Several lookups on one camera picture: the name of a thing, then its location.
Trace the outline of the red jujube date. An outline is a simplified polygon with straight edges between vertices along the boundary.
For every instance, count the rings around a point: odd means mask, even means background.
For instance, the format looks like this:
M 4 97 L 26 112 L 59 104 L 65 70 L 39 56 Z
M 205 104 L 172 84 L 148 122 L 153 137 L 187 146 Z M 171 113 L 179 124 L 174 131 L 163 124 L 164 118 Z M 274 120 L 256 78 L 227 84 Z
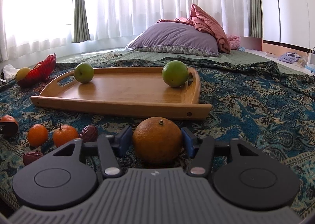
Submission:
M 93 125 L 87 125 L 79 133 L 84 143 L 94 142 L 98 138 L 98 129 Z
M 26 152 L 23 154 L 22 160 L 23 160 L 24 165 L 27 166 L 43 156 L 44 154 L 38 151 Z

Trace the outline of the large brownish orange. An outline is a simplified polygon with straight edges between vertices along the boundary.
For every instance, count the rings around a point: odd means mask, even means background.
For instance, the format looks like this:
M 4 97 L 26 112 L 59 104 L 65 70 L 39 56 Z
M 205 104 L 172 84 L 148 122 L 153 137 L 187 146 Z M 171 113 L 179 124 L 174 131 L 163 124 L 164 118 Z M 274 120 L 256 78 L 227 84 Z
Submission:
M 133 132 L 132 144 L 136 155 L 149 163 L 164 163 L 175 159 L 182 150 L 180 128 L 163 117 L 142 121 Z

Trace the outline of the small tangerine with stem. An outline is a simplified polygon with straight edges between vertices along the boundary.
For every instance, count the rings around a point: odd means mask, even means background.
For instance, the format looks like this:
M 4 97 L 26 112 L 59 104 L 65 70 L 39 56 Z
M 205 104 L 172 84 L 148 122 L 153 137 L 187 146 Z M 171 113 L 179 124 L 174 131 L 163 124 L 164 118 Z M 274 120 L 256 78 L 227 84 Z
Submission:
M 53 142 L 56 147 L 60 147 L 63 144 L 79 138 L 77 130 L 70 125 L 59 125 L 59 127 L 53 132 Z

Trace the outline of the small green apple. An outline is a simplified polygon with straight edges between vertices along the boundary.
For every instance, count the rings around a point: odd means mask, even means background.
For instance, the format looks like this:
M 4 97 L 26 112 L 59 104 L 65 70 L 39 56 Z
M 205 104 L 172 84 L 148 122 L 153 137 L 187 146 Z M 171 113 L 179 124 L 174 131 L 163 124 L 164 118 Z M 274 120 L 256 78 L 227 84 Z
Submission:
M 80 83 L 88 83 L 94 77 L 94 68 L 87 63 L 80 63 L 74 70 L 74 77 Z

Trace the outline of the large green apple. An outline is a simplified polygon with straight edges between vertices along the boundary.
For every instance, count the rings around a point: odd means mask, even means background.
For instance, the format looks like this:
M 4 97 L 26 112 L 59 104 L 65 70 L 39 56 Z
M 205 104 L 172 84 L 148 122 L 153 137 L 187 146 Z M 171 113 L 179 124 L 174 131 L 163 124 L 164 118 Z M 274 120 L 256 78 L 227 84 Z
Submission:
M 185 84 L 188 77 L 188 68 L 181 61 L 170 61 L 162 69 L 162 79 L 172 88 Z

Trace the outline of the wooden serving tray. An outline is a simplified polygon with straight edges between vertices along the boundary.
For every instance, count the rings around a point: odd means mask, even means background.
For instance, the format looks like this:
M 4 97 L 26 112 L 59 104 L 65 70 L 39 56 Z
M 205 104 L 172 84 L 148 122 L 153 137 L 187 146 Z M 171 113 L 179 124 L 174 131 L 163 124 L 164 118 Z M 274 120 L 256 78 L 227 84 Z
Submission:
M 205 119 L 212 105 L 199 102 L 199 74 L 195 68 L 189 73 L 192 82 L 180 88 L 164 82 L 161 67 L 96 68 L 89 83 L 73 80 L 59 85 L 74 75 L 71 71 L 52 80 L 31 100 L 38 107 L 100 115 Z

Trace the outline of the blue paisley blanket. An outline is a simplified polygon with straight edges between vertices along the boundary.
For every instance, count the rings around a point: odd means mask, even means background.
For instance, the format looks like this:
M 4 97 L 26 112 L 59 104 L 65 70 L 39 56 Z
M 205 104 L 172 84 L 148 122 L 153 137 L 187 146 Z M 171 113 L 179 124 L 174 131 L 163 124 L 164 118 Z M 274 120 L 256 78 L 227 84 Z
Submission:
M 314 78 L 284 71 L 272 61 L 232 65 L 184 58 L 201 79 L 202 103 L 212 110 L 204 120 L 180 120 L 196 135 L 220 141 L 243 139 L 288 165 L 300 179 L 292 209 L 302 218 L 314 210 Z M 23 167 L 22 156 L 31 150 L 27 135 L 35 124 L 52 133 L 68 124 L 81 130 L 94 125 L 100 133 L 117 134 L 124 126 L 135 128 L 140 119 L 103 116 L 38 108 L 31 96 L 45 87 L 39 83 L 22 89 L 15 81 L 1 86 L 1 115 L 11 115 L 19 125 L 16 135 L 1 139 L 1 213 L 19 208 L 12 178 Z

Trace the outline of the red glass fruit bowl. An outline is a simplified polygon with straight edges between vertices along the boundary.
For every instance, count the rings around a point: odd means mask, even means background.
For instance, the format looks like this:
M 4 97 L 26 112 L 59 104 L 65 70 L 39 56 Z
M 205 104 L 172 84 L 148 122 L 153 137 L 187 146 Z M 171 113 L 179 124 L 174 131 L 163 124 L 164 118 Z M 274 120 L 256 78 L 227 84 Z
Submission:
M 21 88 L 29 88 L 37 83 L 47 81 L 51 73 L 55 70 L 57 62 L 56 54 L 48 55 L 48 57 L 37 63 L 30 72 L 20 81 L 17 82 Z

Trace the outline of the purple pillow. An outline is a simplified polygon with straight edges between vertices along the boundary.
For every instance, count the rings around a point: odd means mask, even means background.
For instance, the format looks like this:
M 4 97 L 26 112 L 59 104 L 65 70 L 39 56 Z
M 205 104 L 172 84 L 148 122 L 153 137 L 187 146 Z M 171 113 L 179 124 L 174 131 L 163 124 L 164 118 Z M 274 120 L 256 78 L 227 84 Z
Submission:
M 153 24 L 128 43 L 127 48 L 151 53 L 219 56 L 218 45 L 212 35 L 199 32 L 193 26 L 174 22 Z

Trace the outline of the yellow lemon in bowl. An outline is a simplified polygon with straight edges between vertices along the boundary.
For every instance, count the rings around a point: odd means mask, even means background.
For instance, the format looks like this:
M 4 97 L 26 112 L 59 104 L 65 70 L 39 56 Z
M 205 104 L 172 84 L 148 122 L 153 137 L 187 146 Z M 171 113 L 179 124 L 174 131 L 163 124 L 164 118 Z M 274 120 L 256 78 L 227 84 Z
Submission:
M 29 67 L 23 67 L 20 70 L 17 71 L 16 73 L 16 80 L 21 81 L 23 80 L 27 74 L 31 71 L 31 68 Z

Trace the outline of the green striped curtain left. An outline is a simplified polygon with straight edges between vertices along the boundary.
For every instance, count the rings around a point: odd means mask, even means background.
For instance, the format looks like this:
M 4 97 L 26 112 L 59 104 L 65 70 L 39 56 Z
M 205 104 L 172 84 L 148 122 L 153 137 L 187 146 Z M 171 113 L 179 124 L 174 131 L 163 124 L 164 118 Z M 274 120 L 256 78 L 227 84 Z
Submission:
M 90 40 L 85 0 L 73 0 L 72 42 L 81 43 Z

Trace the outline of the green striped curtain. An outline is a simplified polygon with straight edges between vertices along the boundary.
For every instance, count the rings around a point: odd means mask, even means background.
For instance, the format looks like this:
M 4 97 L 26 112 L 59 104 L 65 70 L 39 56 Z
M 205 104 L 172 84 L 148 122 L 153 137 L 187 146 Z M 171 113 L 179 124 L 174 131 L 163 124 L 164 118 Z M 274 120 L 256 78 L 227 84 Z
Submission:
M 85 0 L 73 0 L 72 42 L 81 43 L 90 40 Z
M 261 0 L 250 0 L 249 32 L 251 37 L 262 38 L 263 19 Z

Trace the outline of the white plastic bag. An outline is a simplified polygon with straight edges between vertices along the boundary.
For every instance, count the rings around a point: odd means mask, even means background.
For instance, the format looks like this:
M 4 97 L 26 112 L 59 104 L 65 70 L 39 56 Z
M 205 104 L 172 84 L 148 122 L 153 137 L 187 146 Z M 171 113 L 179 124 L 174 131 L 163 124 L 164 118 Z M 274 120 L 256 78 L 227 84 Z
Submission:
M 16 74 L 19 71 L 19 69 L 14 68 L 11 64 L 7 64 L 3 67 L 2 73 L 3 73 L 3 79 L 1 79 L 2 82 L 8 83 L 11 80 L 16 78 Z

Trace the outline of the blue cloth on floor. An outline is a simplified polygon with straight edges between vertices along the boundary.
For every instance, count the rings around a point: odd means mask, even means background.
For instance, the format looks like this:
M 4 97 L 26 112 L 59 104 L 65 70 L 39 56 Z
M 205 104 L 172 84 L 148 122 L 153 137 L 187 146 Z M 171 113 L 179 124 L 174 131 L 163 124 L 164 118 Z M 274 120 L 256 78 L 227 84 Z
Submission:
M 278 60 L 281 62 L 285 62 L 288 64 L 293 64 L 298 62 L 298 60 L 301 58 L 300 55 L 297 53 L 292 53 L 292 52 L 286 52 L 282 54 L 280 57 L 278 57 Z

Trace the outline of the pink crumpled duvet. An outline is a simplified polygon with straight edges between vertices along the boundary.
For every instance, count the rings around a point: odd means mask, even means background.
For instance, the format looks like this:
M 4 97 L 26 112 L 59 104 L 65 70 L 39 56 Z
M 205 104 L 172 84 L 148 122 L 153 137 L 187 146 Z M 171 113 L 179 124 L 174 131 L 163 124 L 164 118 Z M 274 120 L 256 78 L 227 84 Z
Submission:
M 196 4 L 191 4 L 190 15 L 188 18 L 179 17 L 176 19 L 160 19 L 157 22 L 182 23 L 193 26 L 199 32 L 208 33 L 216 39 L 218 49 L 223 53 L 230 53 L 231 50 L 238 50 L 240 47 L 240 36 L 227 35 L 222 26 Z

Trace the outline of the white charger box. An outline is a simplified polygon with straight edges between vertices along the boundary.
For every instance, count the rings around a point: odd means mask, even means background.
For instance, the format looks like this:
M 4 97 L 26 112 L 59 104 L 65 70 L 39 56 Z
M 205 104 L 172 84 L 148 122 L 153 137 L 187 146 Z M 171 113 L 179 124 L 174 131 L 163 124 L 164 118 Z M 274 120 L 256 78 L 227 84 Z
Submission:
M 312 75 L 315 74 L 315 47 L 312 50 L 307 51 L 307 64 L 305 68 L 311 72 Z

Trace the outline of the green striped curtain right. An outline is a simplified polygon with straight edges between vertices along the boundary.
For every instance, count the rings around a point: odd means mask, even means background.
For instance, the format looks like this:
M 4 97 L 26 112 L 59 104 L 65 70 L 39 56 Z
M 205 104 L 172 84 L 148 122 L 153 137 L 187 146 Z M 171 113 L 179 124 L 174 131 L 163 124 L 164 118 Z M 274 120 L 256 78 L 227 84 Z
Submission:
M 249 32 L 251 37 L 262 38 L 263 19 L 261 0 L 250 0 Z

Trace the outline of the wooden bed frame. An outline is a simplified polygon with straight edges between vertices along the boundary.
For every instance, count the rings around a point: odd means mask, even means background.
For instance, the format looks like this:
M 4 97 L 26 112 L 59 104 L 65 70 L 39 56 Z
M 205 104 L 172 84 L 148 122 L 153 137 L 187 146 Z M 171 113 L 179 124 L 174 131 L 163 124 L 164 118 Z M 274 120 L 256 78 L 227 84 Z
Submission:
M 270 53 L 275 56 L 281 56 L 286 52 L 297 53 L 302 57 L 307 57 L 308 48 L 294 46 L 292 44 L 263 40 L 255 37 L 240 37 L 240 46 L 246 49 Z

